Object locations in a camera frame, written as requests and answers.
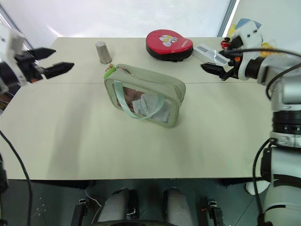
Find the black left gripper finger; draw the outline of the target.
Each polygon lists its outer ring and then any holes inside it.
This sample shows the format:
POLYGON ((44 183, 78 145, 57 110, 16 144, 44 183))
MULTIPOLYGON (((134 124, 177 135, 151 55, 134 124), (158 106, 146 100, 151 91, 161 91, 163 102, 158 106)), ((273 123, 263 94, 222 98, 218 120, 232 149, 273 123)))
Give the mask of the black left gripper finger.
POLYGON ((35 48, 32 49, 32 55, 36 60, 42 60, 48 58, 52 54, 54 54, 56 50, 51 48, 35 48))
POLYGON ((61 74, 65 74, 70 71, 74 66, 74 63, 70 62, 60 62, 49 68, 46 68, 44 71, 44 75, 47 79, 56 77, 61 74))

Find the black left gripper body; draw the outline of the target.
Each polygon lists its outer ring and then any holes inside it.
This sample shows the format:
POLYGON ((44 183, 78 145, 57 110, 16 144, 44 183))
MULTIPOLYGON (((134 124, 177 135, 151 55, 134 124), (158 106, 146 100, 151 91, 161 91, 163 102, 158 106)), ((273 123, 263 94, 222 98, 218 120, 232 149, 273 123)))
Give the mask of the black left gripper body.
POLYGON ((32 50, 23 51, 22 54, 16 54, 15 60, 18 67, 21 69, 26 80, 30 83, 42 80, 45 68, 39 66, 32 55, 32 50))

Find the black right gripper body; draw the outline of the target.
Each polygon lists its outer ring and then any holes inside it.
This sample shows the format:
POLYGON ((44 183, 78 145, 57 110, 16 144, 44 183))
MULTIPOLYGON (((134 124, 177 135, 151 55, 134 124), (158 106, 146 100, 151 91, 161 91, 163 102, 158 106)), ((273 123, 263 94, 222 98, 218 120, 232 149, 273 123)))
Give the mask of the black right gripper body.
MULTIPOLYGON (((226 37, 221 42, 221 46, 222 46, 222 49, 237 50, 243 46, 243 42, 242 42, 240 36, 237 36, 234 39, 226 37)), ((234 53, 234 59, 229 59, 228 66, 230 66, 231 69, 227 72, 227 79, 228 78, 238 79, 238 70, 239 70, 241 61, 242 61, 242 54, 234 53)))

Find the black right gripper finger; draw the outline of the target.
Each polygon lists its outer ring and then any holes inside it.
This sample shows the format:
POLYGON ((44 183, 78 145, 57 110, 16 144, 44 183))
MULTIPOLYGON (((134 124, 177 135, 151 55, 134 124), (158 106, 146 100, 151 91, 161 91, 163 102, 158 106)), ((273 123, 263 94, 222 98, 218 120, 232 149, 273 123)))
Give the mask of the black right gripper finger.
POLYGON ((220 79, 227 79, 227 72, 224 70, 222 66, 214 65, 210 63, 201 64, 200 66, 207 73, 216 75, 220 79))
POLYGON ((224 56, 227 59, 234 59, 234 50, 231 49, 223 49, 219 51, 219 54, 224 56))

